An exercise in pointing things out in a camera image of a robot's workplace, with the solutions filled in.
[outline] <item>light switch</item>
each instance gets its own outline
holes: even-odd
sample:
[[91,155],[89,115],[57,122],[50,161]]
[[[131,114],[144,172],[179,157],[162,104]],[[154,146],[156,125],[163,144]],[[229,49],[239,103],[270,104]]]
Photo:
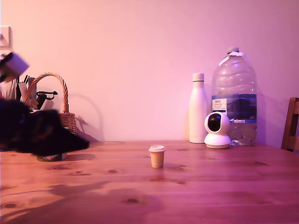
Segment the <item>light switch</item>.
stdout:
[[11,28],[10,26],[1,26],[0,27],[0,48],[1,50],[10,49],[12,47],[11,43]]

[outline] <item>wicker basket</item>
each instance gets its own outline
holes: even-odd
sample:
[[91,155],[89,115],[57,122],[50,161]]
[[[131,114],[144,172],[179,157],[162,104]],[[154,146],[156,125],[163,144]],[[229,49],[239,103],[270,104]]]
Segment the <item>wicker basket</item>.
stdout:
[[36,86],[36,84],[44,77],[46,76],[54,76],[57,79],[59,79],[63,89],[64,89],[64,110],[63,113],[59,114],[60,120],[63,124],[64,127],[69,128],[69,130],[77,134],[77,125],[76,125],[76,120],[75,120],[75,114],[74,113],[69,113],[69,101],[68,101],[68,91],[67,87],[65,84],[65,81],[62,79],[62,77],[56,73],[53,72],[46,72],[40,75],[39,77],[35,78],[34,81],[31,83],[31,85],[28,87],[28,92],[25,97],[24,102],[27,102],[27,100],[30,98],[30,93],[33,90],[33,88]]

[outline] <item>small paper cup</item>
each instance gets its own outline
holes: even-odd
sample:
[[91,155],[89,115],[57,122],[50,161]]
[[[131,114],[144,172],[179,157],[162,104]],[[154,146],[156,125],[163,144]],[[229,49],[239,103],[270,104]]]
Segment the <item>small paper cup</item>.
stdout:
[[162,168],[164,164],[164,146],[151,146],[149,151],[151,166],[153,168]]

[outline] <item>basket handle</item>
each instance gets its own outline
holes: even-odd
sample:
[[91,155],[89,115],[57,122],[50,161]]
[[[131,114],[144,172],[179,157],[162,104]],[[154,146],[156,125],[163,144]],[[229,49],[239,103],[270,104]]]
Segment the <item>basket handle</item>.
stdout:
[[26,97],[24,99],[24,102],[25,103],[27,102],[27,100],[30,97],[30,93],[31,93],[32,89],[36,86],[38,81],[40,81],[42,78],[45,78],[46,76],[54,76],[57,79],[59,79],[59,81],[64,89],[64,113],[68,113],[69,112],[69,100],[68,100],[68,91],[67,91],[65,81],[63,80],[63,78],[60,75],[58,75],[54,72],[45,72],[45,73],[41,74],[40,76],[38,76],[37,78],[35,78],[34,81],[31,83],[31,85],[28,87],[28,91],[27,91]]

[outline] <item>wooden chair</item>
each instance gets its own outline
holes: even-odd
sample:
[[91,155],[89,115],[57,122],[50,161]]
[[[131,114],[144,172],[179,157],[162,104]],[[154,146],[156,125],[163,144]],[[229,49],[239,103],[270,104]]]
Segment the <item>wooden chair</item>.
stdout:
[[299,150],[299,137],[296,137],[299,116],[299,98],[292,97],[289,102],[288,114],[285,121],[285,131],[281,148],[293,152]]

